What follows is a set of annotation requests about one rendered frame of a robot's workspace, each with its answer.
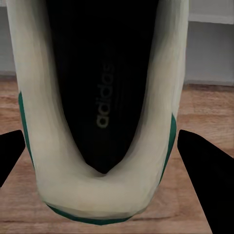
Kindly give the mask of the gym shoe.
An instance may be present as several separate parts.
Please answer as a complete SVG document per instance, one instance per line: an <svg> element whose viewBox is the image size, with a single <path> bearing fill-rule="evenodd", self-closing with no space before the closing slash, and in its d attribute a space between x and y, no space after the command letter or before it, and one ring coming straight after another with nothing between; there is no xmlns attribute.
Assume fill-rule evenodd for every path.
<svg viewBox="0 0 234 234"><path fill-rule="evenodd" d="M41 201L86 224L143 213L176 138L189 0L6 0Z"/></svg>

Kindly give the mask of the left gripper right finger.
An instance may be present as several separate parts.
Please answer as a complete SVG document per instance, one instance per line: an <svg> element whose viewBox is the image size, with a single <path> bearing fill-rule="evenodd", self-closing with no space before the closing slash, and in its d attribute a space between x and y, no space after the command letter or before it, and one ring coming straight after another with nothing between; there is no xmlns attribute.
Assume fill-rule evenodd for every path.
<svg viewBox="0 0 234 234"><path fill-rule="evenodd" d="M234 158L180 130L177 148L213 234L234 234Z"/></svg>

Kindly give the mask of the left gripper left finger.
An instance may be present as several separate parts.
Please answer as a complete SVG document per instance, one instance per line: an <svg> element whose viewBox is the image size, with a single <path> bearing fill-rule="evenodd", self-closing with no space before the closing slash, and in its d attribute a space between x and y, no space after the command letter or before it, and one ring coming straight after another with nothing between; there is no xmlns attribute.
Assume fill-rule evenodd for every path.
<svg viewBox="0 0 234 234"><path fill-rule="evenodd" d="M0 188L25 148L21 130L0 135Z"/></svg>

